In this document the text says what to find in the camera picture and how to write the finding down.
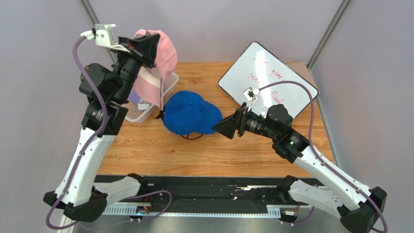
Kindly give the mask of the light pink cap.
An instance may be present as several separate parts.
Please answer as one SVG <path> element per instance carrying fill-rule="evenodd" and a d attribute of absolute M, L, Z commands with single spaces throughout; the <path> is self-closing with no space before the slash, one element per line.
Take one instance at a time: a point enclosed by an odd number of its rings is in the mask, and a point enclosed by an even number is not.
<path fill-rule="evenodd" d="M 142 100 L 154 104 L 162 110 L 164 106 L 164 87 L 167 79 L 174 72 L 178 56 L 173 42 L 161 30 L 140 29 L 136 32 L 135 38 L 153 34 L 160 35 L 156 50 L 155 67 L 141 67 L 134 88 Z"/>

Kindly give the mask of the blue cap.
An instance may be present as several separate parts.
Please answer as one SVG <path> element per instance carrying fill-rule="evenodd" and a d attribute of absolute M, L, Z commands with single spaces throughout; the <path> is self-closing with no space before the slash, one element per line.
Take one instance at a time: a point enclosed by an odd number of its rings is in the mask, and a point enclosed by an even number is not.
<path fill-rule="evenodd" d="M 223 119 L 218 107 L 199 94 L 182 90 L 173 94 L 164 107 L 164 126 L 177 135 L 213 134 L 212 127 Z"/>

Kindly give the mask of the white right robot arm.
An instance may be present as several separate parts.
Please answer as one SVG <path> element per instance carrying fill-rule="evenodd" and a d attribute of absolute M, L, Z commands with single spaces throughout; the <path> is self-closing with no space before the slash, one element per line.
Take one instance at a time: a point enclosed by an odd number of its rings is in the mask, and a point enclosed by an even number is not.
<path fill-rule="evenodd" d="M 321 190 L 304 181 L 286 176 L 278 185 L 283 200 L 309 204 L 338 218 L 351 233 L 369 233 L 378 219 L 383 219 L 387 193 L 369 186 L 340 170 L 292 128 L 293 118 L 282 105 L 271 106 L 266 116 L 249 111 L 243 104 L 234 114 L 222 119 L 212 129 L 232 139 L 251 132 L 272 139 L 272 148 L 281 158 L 306 170 L 328 190 Z"/>

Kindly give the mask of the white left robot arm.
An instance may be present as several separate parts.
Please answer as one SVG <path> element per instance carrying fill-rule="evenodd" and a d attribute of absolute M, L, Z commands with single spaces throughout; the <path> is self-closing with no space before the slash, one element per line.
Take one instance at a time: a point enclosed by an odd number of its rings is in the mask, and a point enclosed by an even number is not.
<path fill-rule="evenodd" d="M 112 69 L 98 63 L 81 64 L 78 47 L 89 39 L 116 52 Z M 43 198 L 52 209 L 62 209 L 73 223 L 93 222 L 107 206 L 139 193 L 143 179 L 135 173 L 108 185 L 95 186 L 94 180 L 128 113 L 125 105 L 140 69 L 155 67 L 159 41 L 157 33 L 130 39 L 88 31 L 73 46 L 72 55 L 81 72 L 79 91 L 87 96 L 88 106 L 68 171 L 60 185 Z"/>

